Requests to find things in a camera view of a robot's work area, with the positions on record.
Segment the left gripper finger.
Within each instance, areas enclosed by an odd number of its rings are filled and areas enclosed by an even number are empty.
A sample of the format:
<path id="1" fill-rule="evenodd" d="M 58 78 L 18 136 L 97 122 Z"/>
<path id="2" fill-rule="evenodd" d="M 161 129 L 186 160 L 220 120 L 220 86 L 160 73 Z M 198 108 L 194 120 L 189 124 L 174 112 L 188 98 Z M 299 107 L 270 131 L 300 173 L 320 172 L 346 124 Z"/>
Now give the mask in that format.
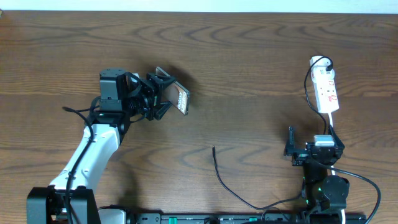
<path id="1" fill-rule="evenodd" d="M 166 114 L 167 110 L 172 106 L 171 102 L 165 101 L 161 102 L 154 108 L 154 118 L 156 120 L 160 120 L 163 118 L 164 114 Z"/>
<path id="2" fill-rule="evenodd" d="M 155 75 L 155 82 L 158 85 L 159 90 L 165 90 L 168 86 L 175 83 L 175 77 Z"/>

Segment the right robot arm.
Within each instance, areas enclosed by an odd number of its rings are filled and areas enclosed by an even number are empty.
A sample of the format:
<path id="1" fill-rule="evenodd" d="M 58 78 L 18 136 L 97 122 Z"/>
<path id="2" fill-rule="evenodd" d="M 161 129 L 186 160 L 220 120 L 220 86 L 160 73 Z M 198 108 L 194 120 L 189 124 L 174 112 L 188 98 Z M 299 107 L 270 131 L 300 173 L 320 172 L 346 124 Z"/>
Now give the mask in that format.
<path id="1" fill-rule="evenodd" d="M 314 136 L 304 148 L 295 146 L 294 129 L 289 128 L 284 155 L 292 158 L 293 166 L 303 168 L 302 197 L 307 209 L 300 217 L 305 223 L 346 223 L 349 181 L 332 170 L 344 149 L 332 127 L 327 134 Z"/>

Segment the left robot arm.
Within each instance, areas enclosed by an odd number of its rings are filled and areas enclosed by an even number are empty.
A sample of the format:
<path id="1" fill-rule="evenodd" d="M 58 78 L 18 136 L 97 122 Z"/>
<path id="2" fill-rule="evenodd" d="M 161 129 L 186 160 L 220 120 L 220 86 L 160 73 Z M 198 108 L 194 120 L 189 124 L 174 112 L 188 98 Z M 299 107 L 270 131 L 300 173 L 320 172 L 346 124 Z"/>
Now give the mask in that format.
<path id="1" fill-rule="evenodd" d="M 120 147 L 132 117 L 160 120 L 171 107 L 164 90 L 176 79 L 157 68 L 145 78 L 121 68 L 99 73 L 100 95 L 83 110 L 66 107 L 84 120 L 83 137 L 61 173 L 27 196 L 28 223 L 135 223 L 127 208 L 98 208 L 95 191 L 111 156 Z"/>

